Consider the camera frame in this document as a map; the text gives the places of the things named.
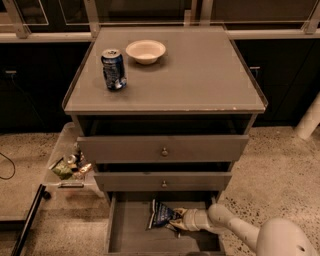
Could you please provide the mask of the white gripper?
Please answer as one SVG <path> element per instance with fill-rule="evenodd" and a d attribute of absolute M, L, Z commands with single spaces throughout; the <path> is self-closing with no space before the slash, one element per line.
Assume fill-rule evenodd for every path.
<path fill-rule="evenodd" d="M 182 220 L 169 221 L 169 223 L 177 229 L 195 232 L 200 230 L 210 231 L 213 227 L 206 210 L 182 207 L 174 208 L 173 211 L 182 216 Z"/>

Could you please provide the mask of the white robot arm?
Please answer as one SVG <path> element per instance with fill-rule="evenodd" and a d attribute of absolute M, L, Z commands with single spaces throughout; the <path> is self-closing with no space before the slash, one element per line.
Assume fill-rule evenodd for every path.
<path fill-rule="evenodd" d="M 176 208 L 175 212 L 180 218 L 169 221 L 174 227 L 215 234 L 229 230 L 256 256 L 319 256 L 304 231 L 284 218 L 271 218 L 258 228 L 217 203 L 207 210 Z"/>

